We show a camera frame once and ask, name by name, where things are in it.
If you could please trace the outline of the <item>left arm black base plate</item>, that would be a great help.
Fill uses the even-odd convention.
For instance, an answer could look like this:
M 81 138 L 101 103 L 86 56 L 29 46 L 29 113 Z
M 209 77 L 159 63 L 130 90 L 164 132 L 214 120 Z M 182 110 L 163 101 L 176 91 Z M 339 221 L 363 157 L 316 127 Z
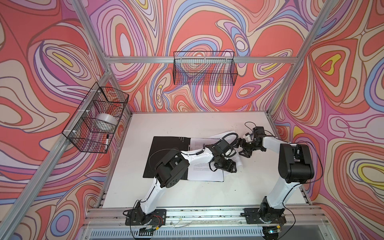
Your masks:
M 141 209 L 126 210 L 123 212 L 126 217 L 126 226 L 153 226 L 161 227 L 166 223 L 167 210 L 155 209 L 150 214 L 144 214 Z

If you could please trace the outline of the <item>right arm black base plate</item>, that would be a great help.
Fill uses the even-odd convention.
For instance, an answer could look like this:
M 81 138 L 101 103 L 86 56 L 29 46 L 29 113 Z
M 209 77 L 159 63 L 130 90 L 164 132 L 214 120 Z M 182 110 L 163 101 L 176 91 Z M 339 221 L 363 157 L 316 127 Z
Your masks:
M 284 209 L 244 208 L 240 216 L 247 224 L 283 225 L 287 222 Z

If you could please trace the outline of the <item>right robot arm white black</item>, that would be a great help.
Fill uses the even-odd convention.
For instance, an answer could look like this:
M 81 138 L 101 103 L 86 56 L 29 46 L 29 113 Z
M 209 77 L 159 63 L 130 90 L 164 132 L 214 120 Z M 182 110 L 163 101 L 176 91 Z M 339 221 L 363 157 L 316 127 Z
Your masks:
M 265 134 L 263 127 L 254 127 L 252 133 L 239 138 L 235 146 L 242 148 L 239 155 L 250 158 L 254 151 L 273 151 L 279 154 L 278 172 L 280 178 L 273 190 L 263 198 L 258 216 L 260 221 L 271 223 L 280 220 L 285 204 L 294 190 L 313 179 L 315 170 L 308 145 L 289 143 Z

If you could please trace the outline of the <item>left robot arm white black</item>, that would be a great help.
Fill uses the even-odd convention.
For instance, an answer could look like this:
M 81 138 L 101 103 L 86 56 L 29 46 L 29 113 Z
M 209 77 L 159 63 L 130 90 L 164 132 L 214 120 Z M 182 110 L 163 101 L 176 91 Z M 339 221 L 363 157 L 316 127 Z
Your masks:
M 211 145 L 203 145 L 201 149 L 181 151 L 177 148 L 169 149 L 167 154 L 153 168 L 154 178 L 152 185 L 142 200 L 138 200 L 129 213 L 127 219 L 137 225 L 147 225 L 152 219 L 163 224 L 164 220 L 155 214 L 158 201 L 165 190 L 175 186 L 188 171 L 192 164 L 214 164 L 216 170 L 229 173 L 237 171 L 236 163 L 231 159 L 236 155 L 234 146 L 226 140 L 220 139 Z

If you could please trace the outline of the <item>printed paper sheet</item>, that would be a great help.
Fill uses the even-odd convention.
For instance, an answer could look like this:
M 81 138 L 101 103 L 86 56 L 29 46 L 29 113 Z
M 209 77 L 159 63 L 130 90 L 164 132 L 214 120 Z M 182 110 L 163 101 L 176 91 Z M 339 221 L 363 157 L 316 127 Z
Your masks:
M 230 159 L 232 159 L 237 167 L 243 167 L 243 162 L 241 160 L 241 157 L 238 153 L 238 147 L 236 147 L 237 145 L 237 142 L 238 142 L 238 139 L 239 137 L 237 137 L 235 135 L 235 131 L 227 131 L 227 132 L 223 132 L 223 133 L 220 133 L 220 134 L 216 134 L 216 135 L 213 135 L 213 136 L 210 136 L 211 139 L 222 139 L 224 138 L 229 144 L 231 144 L 234 148 L 234 150 L 231 152 L 231 155 L 236 152 L 236 154 L 232 157 L 230 157 Z
M 189 151 L 202 149 L 203 145 L 211 145 L 218 141 L 219 139 L 215 138 L 191 138 Z M 224 182 L 224 172 L 222 170 L 216 170 L 213 172 L 208 163 L 192 164 L 188 168 L 187 180 L 201 182 Z

